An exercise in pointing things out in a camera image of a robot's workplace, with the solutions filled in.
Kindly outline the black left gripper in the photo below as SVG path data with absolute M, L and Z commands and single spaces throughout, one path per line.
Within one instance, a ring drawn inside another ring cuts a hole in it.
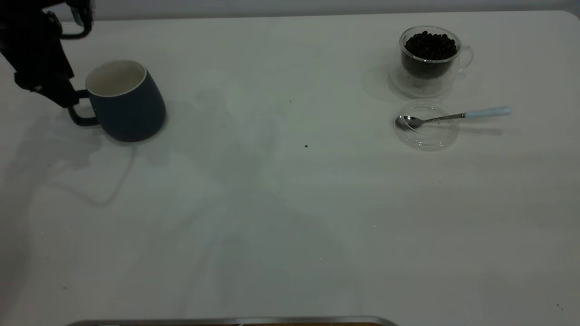
M 70 82 L 74 73 L 62 47 L 62 33 L 52 12 L 1 9 L 1 53 L 15 70 L 15 82 L 67 109 L 78 105 L 80 98 Z

